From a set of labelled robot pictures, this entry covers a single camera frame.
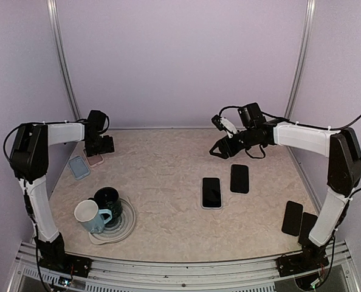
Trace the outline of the white-edged black smartphone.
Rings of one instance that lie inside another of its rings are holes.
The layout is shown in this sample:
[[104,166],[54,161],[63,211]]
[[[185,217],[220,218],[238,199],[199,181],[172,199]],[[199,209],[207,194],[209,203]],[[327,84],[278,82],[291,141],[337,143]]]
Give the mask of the white-edged black smartphone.
[[230,191],[247,194],[249,192],[249,168],[246,165],[231,165]]

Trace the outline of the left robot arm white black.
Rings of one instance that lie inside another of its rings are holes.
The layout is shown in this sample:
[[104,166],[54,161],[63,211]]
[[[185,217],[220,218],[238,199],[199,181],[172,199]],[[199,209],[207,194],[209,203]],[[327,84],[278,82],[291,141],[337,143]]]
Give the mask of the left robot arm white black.
[[49,206],[46,173],[49,147],[70,142],[84,142],[91,157],[114,152],[113,138],[106,134],[109,117],[92,110],[88,118],[76,122],[28,122],[12,130],[12,149],[5,153],[22,189],[26,212],[35,230],[35,243],[41,257],[57,270],[66,270],[71,257],[64,249],[63,236],[55,225]]

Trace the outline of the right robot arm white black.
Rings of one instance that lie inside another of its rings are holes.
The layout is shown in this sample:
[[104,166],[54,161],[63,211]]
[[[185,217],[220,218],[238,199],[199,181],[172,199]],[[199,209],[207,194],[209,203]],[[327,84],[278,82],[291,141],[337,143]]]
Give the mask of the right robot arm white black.
[[212,156],[228,159],[256,145],[260,149],[280,145],[318,153],[328,159],[327,194],[308,235],[311,246],[297,256],[297,265],[309,270],[320,261],[318,249],[324,249],[332,239],[361,180],[361,149],[356,133],[351,127],[322,128],[271,116],[262,112],[257,103],[236,109],[245,128],[242,131],[221,114],[212,117],[212,124],[226,133],[210,149]]

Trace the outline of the blue phone case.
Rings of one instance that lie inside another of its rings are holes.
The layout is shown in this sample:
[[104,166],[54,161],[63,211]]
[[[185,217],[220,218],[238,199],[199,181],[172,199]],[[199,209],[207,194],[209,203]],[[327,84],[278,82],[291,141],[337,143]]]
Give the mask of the blue phone case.
[[82,156],[76,156],[70,159],[67,164],[76,180],[81,180],[90,175],[90,169]]

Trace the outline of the dark green mug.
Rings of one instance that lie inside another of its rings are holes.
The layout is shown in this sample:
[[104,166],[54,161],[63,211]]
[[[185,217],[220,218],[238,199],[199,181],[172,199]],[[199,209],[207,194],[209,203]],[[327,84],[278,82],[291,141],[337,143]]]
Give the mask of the dark green mug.
[[112,212],[112,219],[106,224],[114,226],[118,222],[123,208],[118,191],[113,187],[103,187],[96,191],[92,198],[97,203],[99,209],[109,209]]

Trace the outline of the light blue mug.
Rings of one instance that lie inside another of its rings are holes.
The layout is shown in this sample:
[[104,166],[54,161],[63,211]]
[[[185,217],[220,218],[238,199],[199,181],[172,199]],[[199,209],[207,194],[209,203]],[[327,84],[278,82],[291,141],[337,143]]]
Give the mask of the light blue mug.
[[78,203],[74,217],[90,234],[101,234],[113,218],[111,210],[100,209],[94,200]]

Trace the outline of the grey collapsible silicone bowl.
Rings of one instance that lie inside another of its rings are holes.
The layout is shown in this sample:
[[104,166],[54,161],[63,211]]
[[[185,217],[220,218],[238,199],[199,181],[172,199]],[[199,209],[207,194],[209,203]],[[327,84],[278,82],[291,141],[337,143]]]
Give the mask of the grey collapsible silicone bowl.
[[89,240],[94,245],[104,245],[107,243],[118,243],[126,239],[134,230],[137,221],[136,212],[128,197],[120,199],[123,211],[118,217],[115,226],[105,227],[100,234],[89,235]]

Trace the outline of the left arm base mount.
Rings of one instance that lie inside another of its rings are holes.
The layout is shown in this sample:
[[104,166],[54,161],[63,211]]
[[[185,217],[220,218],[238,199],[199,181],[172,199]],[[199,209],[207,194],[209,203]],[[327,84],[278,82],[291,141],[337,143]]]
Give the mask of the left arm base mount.
[[40,267],[52,271],[87,278],[92,259],[65,252],[41,252]]

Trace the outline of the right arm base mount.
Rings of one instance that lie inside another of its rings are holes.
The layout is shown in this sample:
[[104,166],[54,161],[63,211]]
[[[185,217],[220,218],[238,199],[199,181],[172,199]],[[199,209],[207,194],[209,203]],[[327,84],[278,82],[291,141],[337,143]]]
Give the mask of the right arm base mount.
[[301,252],[282,255],[276,259],[280,277],[292,276],[328,266],[326,245],[318,247],[314,244],[303,246]]

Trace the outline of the left aluminium frame post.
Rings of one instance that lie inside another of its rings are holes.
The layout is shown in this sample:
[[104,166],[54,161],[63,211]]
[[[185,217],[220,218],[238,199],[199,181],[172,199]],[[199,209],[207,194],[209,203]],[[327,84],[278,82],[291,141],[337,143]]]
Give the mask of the left aluminium frame post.
[[61,75],[64,82],[64,87],[67,93],[67,101],[71,108],[72,114],[75,119],[81,119],[81,112],[75,98],[70,73],[67,65],[66,54],[63,47],[63,38],[61,34],[60,22],[58,19],[58,9],[56,0],[47,0],[47,9],[52,28],[53,38],[56,45],[57,57],[60,66]]

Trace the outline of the aluminium frame post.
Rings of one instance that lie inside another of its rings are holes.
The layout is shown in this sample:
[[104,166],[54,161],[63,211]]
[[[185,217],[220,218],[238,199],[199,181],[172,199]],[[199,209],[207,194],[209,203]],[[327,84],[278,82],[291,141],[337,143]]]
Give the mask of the aluminium frame post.
[[308,0],[306,3],[306,13],[304,17],[303,32],[300,42],[300,50],[298,53],[297,64],[294,71],[294,79],[292,82],[289,100],[286,105],[284,117],[290,119],[294,112],[295,102],[297,100],[298,90],[300,88],[301,78],[303,75],[304,65],[306,62],[306,55],[311,39],[312,26],[314,22],[316,0]]
[[67,65],[66,54],[63,47],[63,38],[61,34],[60,22],[58,19],[58,9],[56,0],[47,0],[47,9],[52,28],[53,38],[56,45],[57,57],[60,66],[61,75],[64,82],[64,87],[67,93],[67,101],[71,108],[72,114],[75,119],[81,119],[81,112],[75,98],[70,73]]

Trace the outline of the right aluminium frame post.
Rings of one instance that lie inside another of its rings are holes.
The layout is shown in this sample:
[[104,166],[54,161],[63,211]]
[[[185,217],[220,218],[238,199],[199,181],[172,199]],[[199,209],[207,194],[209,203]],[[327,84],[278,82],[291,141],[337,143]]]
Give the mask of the right aluminium frame post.
[[312,26],[314,22],[316,0],[308,0],[306,3],[306,13],[304,17],[303,32],[300,42],[300,50],[298,53],[297,64],[294,71],[294,79],[292,82],[289,100],[286,105],[284,117],[290,119],[294,112],[295,102],[297,100],[298,90],[300,88],[301,78],[303,75],[304,65],[306,62],[306,55],[311,39]]

